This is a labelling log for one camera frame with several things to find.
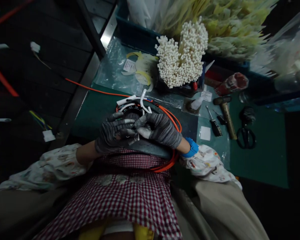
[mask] gray work glove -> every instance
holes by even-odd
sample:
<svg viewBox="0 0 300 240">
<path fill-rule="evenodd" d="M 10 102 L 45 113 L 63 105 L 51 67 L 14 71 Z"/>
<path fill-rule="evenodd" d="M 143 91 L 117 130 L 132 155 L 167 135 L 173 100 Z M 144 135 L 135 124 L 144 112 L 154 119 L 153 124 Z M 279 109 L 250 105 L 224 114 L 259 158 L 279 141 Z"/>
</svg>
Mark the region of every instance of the gray work glove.
<svg viewBox="0 0 300 240">
<path fill-rule="evenodd" d="M 151 130 L 146 123 L 153 123 L 155 130 Z M 146 113 L 139 118 L 135 125 L 138 133 L 146 139 L 152 139 L 163 145 L 176 149 L 182 139 L 182 134 L 173 126 L 164 114 Z"/>
<path fill-rule="evenodd" d="M 123 115 L 123 112 L 114 113 L 103 122 L 101 136 L 95 141 L 98 153 L 110 153 L 139 140 L 138 133 L 131 129 L 136 122 L 134 119 L 117 120 Z"/>
</svg>

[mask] red can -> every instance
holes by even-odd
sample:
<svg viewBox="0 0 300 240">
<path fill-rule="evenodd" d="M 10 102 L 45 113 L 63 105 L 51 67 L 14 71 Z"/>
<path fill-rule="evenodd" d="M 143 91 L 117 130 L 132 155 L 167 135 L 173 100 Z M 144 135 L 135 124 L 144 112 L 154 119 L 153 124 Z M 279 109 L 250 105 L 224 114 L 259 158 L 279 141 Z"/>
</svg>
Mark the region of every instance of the red can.
<svg viewBox="0 0 300 240">
<path fill-rule="evenodd" d="M 215 88 L 219 96 L 225 96 L 233 92 L 241 91 L 248 87 L 249 79 L 242 73 L 235 73 Z"/>
</svg>

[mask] small white paper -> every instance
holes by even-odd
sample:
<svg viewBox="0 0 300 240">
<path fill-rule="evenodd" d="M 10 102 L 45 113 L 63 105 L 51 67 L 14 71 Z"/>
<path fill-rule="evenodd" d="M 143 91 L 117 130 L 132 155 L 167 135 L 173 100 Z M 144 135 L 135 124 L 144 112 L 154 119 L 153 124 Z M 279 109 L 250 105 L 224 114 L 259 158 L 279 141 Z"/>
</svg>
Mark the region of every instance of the small white paper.
<svg viewBox="0 0 300 240">
<path fill-rule="evenodd" d="M 201 127 L 200 139 L 210 141 L 211 131 L 208 127 Z"/>
<path fill-rule="evenodd" d="M 134 61 L 127 59 L 126 63 L 124 64 L 123 70 L 130 72 L 131 68 L 133 68 L 135 65 L 136 63 Z"/>
<path fill-rule="evenodd" d="M 211 92 L 203 91 L 203 92 L 201 93 L 201 97 L 203 97 L 203 100 L 205 100 L 205 101 L 207 101 L 207 102 L 211 102 L 212 93 L 211 93 Z"/>
</svg>

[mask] screwdriver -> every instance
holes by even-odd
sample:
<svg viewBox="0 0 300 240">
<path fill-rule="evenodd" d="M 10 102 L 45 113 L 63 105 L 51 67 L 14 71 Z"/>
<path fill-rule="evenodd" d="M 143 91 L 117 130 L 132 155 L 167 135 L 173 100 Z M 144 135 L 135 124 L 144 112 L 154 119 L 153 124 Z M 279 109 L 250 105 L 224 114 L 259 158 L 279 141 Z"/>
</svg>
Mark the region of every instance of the screwdriver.
<svg viewBox="0 0 300 240">
<path fill-rule="evenodd" d="M 220 114 L 218 114 L 215 110 L 213 110 L 216 114 L 217 114 L 217 119 L 219 120 L 221 125 L 227 125 L 227 121 L 224 120 L 223 116 L 221 116 Z"/>
<path fill-rule="evenodd" d="M 216 137 L 222 136 L 221 129 L 220 129 L 219 125 L 217 124 L 216 120 L 213 119 L 211 112 L 207 105 L 206 105 L 206 108 L 208 109 L 208 112 L 210 114 L 210 118 L 211 118 L 210 123 L 211 123 L 212 132 L 214 133 L 214 135 Z"/>
</svg>

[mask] blue wristband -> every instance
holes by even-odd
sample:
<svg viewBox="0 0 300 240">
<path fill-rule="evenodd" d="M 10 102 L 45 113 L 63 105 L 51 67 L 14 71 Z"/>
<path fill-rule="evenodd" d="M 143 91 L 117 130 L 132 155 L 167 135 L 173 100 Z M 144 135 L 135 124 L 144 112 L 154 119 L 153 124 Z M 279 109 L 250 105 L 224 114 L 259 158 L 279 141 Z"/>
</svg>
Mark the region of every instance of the blue wristband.
<svg viewBox="0 0 300 240">
<path fill-rule="evenodd" d="M 193 157 L 199 151 L 199 146 L 191 138 L 187 137 L 186 140 L 190 144 L 190 151 L 186 154 L 181 154 L 181 156 L 185 158 Z"/>
</svg>

